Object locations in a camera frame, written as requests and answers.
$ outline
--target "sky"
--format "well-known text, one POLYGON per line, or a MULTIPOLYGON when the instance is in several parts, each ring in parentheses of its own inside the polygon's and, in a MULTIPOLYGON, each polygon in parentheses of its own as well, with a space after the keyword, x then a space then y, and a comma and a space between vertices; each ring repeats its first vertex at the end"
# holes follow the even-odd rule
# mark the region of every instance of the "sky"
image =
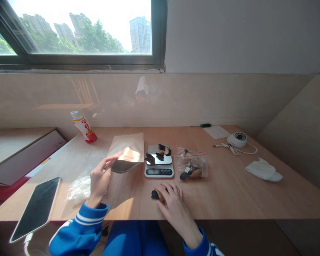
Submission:
POLYGON ((54 23, 66 23, 72 32, 75 28, 69 13, 87 16, 91 22, 97 19, 103 24, 103 29, 119 40, 124 49, 131 51, 129 21, 145 16, 151 21, 150 0, 8 0, 19 17, 23 14, 41 15, 51 26, 54 32, 54 23))

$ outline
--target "plastic bottle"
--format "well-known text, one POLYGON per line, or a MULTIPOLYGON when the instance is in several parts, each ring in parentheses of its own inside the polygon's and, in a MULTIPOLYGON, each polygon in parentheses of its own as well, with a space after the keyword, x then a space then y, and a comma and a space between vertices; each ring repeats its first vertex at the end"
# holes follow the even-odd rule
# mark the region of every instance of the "plastic bottle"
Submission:
POLYGON ((92 143, 97 140, 96 134, 91 130, 87 120, 80 115, 78 111, 71 112, 72 115, 72 123, 80 131, 82 134, 83 139, 87 143, 92 143))

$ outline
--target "phone screen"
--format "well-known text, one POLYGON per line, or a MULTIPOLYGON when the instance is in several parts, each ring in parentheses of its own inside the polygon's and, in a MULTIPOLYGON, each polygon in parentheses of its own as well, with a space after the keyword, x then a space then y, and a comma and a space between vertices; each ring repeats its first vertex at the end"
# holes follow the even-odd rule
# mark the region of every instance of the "phone screen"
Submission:
POLYGON ((39 184, 12 235, 11 242, 43 226, 49 218, 60 177, 39 184))

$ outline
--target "white device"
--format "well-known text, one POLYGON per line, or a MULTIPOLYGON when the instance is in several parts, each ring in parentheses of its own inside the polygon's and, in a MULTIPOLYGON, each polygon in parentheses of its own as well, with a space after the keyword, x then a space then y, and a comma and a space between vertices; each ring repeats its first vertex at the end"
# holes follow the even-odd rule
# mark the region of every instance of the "white device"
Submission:
POLYGON ((242 152, 244 154, 248 154, 248 155, 253 155, 253 154, 256 154, 258 149, 257 147, 255 147, 254 145, 251 145, 248 141, 247 141, 247 137, 244 133, 242 132, 235 132, 233 134, 230 134, 227 138, 226 138, 226 141, 229 143, 229 144, 224 144, 222 143, 221 145, 213 145, 215 148, 218 148, 218 147, 225 147, 225 148, 229 148, 231 150, 231 152, 238 156, 239 155, 239 152, 242 152), (236 148, 243 148, 245 147, 246 144, 249 144, 250 146, 252 146, 253 148, 255 148, 255 151, 254 152, 244 152, 240 149, 236 149, 236 148))
POLYGON ((234 146, 236 148, 243 148, 247 143, 247 138, 244 133, 236 132, 233 134, 230 134, 226 141, 231 144, 231 146, 234 146))
POLYGON ((147 178, 172 178, 174 176, 172 156, 164 155, 164 159, 160 160, 156 156, 159 151, 159 145, 148 145, 147 153, 155 159, 155 164, 151 165, 148 161, 145 164, 145 176, 147 178))

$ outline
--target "blue jacket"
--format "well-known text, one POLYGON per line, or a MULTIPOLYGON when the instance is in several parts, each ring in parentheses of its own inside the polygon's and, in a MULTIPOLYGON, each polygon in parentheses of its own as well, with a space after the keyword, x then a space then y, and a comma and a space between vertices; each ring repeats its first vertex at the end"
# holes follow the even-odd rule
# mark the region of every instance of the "blue jacket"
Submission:
MULTIPOLYGON (((65 222, 53 235, 49 243, 50 253, 53 256, 90 255, 101 238, 102 222, 107 212, 108 206, 105 204, 100 204, 97 209, 83 204, 76 218, 65 222)), ((209 243, 201 228, 200 231, 203 234, 203 240, 196 249, 190 250, 183 242, 186 255, 224 256, 215 244, 209 243)))

